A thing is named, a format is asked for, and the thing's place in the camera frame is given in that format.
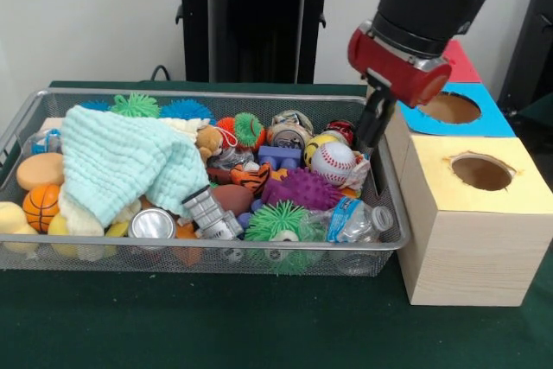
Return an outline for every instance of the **metal wire basket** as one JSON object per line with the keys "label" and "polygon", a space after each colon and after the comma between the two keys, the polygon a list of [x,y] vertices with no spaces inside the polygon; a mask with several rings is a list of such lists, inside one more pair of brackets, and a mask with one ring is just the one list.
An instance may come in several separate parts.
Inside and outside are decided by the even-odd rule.
{"label": "metal wire basket", "polygon": [[[115,94],[128,93],[119,90],[51,88],[30,96],[0,138],[0,200],[22,203],[25,192],[19,188],[15,178],[16,168],[22,160],[21,148],[30,135],[41,128],[46,118],[64,117],[71,107],[81,102],[110,100]],[[318,131],[332,119],[358,119],[365,105],[360,97],[326,95],[144,93],[155,97],[160,105],[166,105],[172,99],[196,99],[207,105],[216,118],[251,111],[265,125],[270,124],[272,116],[278,112],[293,108],[305,113]],[[0,268],[374,277],[391,254],[405,246],[410,238],[409,221],[385,140],[372,156],[372,172],[367,177],[362,199],[371,206],[387,206],[394,214],[394,226],[381,235],[381,243],[338,245],[0,234],[0,242],[21,244],[20,251],[29,252],[18,254],[5,246],[0,247]],[[140,246],[155,249],[141,250]],[[94,262],[79,260],[77,253],[87,250],[101,251],[102,259]]]}

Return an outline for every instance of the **brown teddy bear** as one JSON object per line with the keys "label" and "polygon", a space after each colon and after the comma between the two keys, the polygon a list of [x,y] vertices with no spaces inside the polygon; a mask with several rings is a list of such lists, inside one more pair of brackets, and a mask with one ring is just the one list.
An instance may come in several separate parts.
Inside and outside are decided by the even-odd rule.
{"label": "brown teddy bear", "polygon": [[218,156],[223,151],[223,135],[212,125],[198,130],[196,147],[200,151],[201,160],[206,164],[211,156]]}

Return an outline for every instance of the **basketball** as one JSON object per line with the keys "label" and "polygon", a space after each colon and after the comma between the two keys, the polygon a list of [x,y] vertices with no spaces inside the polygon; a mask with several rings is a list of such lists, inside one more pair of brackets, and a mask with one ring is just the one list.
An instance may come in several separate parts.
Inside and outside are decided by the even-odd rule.
{"label": "basketball", "polygon": [[23,211],[29,225],[40,233],[47,233],[52,218],[60,211],[58,185],[40,185],[33,188],[23,201]]}

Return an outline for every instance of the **baseball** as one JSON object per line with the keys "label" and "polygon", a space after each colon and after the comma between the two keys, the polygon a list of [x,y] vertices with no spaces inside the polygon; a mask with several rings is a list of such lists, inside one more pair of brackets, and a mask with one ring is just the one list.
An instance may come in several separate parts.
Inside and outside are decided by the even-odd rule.
{"label": "baseball", "polygon": [[340,142],[324,143],[315,152],[311,162],[311,170],[335,186],[343,185],[354,167],[355,155]]}

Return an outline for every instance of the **blue spiky ball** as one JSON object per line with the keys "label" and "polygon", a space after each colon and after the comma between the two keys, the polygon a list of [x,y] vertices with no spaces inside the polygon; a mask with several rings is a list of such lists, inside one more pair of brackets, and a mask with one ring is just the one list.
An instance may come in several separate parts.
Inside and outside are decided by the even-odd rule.
{"label": "blue spiky ball", "polygon": [[183,120],[209,118],[209,124],[215,125],[215,116],[212,111],[195,99],[177,99],[169,105],[164,105],[160,117],[181,118]]}
{"label": "blue spiky ball", "polygon": [[102,99],[96,101],[86,101],[85,103],[80,103],[80,106],[86,108],[87,110],[96,110],[96,111],[109,111],[110,105]]}

